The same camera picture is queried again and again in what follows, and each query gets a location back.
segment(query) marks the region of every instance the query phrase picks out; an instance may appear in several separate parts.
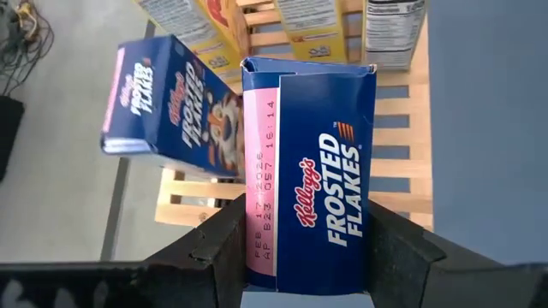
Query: wire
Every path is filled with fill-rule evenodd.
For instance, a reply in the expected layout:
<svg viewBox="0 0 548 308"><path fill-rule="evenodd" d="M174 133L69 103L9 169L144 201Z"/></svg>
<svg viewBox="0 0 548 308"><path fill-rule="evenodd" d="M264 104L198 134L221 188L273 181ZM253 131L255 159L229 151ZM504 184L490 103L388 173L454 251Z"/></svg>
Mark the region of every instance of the wire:
<svg viewBox="0 0 548 308"><path fill-rule="evenodd" d="M21 0L16 9L6 9L9 35L0 41L0 77L7 80L2 95L10 96L48 54L55 34L32 1Z"/></svg>

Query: black cable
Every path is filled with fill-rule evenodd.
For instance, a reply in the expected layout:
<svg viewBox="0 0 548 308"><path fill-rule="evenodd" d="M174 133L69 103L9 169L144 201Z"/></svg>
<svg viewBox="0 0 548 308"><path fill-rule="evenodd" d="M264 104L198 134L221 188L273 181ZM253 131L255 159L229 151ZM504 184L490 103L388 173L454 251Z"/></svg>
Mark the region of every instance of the black cable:
<svg viewBox="0 0 548 308"><path fill-rule="evenodd" d="M21 28L28 21L20 22L20 16L13 10L7 12L9 36L0 41L0 76L6 79L2 95L10 96L11 92L27 81L28 76L40 59L50 51L55 34L48 22L33 6L33 17L36 19L36 30Z"/></svg>

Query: wooden pallet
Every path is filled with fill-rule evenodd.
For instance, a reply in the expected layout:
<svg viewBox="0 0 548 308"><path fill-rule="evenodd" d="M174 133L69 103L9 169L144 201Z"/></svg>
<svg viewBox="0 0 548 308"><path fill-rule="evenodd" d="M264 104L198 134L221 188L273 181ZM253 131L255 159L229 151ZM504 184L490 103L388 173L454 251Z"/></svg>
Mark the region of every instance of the wooden pallet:
<svg viewBox="0 0 548 308"><path fill-rule="evenodd" d="M280 15L268 0L237 0L243 8L254 8L246 14L249 27L279 23ZM360 13L363 0L342 0L345 14ZM361 35L361 21L345 25L346 36ZM287 35L281 32L251 35L252 47L288 44ZM293 54L262 54L273 58L293 59ZM351 62L360 60L360 49L348 51ZM409 213L409 218L419 225L432 229L432 145L430 129L430 80L428 73L427 24L422 27L419 43L414 53L411 69L405 73L378 74L379 86L408 86L409 98L378 99L377 116L408 116L408 128L375 128L373 145L409 146L409 159L373 159L371 176L409 178L409 192L369 192L369 198L397 212ZM241 93L241 84L230 85ZM233 199L245 192L242 184L221 184L185 181L184 176L165 169L158 195L156 221L168 224L197 226L218 209L197 205L181 205L180 197Z"/></svg>

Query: black object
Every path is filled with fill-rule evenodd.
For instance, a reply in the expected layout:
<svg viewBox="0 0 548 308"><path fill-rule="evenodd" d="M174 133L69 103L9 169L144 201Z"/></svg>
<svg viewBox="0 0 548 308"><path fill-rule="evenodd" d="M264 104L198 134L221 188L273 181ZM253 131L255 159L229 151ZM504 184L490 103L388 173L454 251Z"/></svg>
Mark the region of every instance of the black object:
<svg viewBox="0 0 548 308"><path fill-rule="evenodd" d="M22 102L0 96L0 182L6 175L15 136L25 112Z"/></svg>
<svg viewBox="0 0 548 308"><path fill-rule="evenodd" d="M2 265L0 305L240 307L244 220L242 195L143 262ZM548 307L548 264L502 266L373 202L369 226L377 308Z"/></svg>

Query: nutrition facts label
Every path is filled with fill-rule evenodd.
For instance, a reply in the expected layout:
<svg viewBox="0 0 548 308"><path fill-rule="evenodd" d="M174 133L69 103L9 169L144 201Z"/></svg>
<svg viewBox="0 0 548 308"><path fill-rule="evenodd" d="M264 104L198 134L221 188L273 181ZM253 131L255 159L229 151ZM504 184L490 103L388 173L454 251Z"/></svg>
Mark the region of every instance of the nutrition facts label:
<svg viewBox="0 0 548 308"><path fill-rule="evenodd" d="M275 275L277 88L245 91L247 267Z"/></svg>
<svg viewBox="0 0 548 308"><path fill-rule="evenodd" d="M332 27L337 24L336 0L277 0L287 31Z"/></svg>
<svg viewBox="0 0 548 308"><path fill-rule="evenodd" d="M168 33L187 46L215 37L210 20L193 0L143 0L139 5Z"/></svg>
<svg viewBox="0 0 548 308"><path fill-rule="evenodd" d="M424 18L425 0L370 0L366 10L367 62L408 67Z"/></svg>

